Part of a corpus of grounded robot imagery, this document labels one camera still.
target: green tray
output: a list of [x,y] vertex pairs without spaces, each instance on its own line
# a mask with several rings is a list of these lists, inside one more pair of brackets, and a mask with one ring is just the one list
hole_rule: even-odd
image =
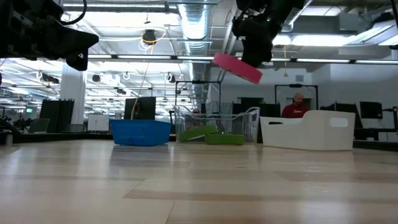
[[217,126],[215,125],[205,125],[205,126],[200,126],[197,128],[191,128],[187,131],[184,131],[180,135],[180,141],[188,141],[189,139],[197,138],[200,136],[205,136],[207,134],[214,134],[217,133],[218,129]]
[[206,135],[207,144],[235,144],[245,143],[244,135],[240,134],[208,134]]

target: pink lid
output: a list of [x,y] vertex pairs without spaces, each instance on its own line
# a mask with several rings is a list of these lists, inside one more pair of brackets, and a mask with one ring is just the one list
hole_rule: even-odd
[[254,84],[258,84],[262,77],[262,73],[256,68],[227,54],[217,53],[214,64]]

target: white plastic bin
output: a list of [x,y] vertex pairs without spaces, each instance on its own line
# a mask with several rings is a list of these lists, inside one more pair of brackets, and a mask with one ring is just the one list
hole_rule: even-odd
[[261,117],[260,120],[265,146],[315,151],[353,148],[354,113],[309,111],[299,119]]

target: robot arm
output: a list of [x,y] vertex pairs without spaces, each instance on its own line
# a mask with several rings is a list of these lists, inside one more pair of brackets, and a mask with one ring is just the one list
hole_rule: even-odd
[[64,58],[85,71],[88,49],[99,38],[65,27],[73,23],[61,21],[62,14],[52,0],[0,0],[0,58]]
[[272,41],[286,18],[294,8],[304,7],[304,0],[236,0],[236,3],[242,12],[233,19],[232,32],[236,37],[245,37],[242,61],[253,67],[271,61]]

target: blue plastic bin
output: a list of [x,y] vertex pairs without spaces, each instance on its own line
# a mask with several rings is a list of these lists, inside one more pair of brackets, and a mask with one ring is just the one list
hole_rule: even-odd
[[156,146],[168,143],[171,123],[153,120],[111,120],[113,141],[123,146]]

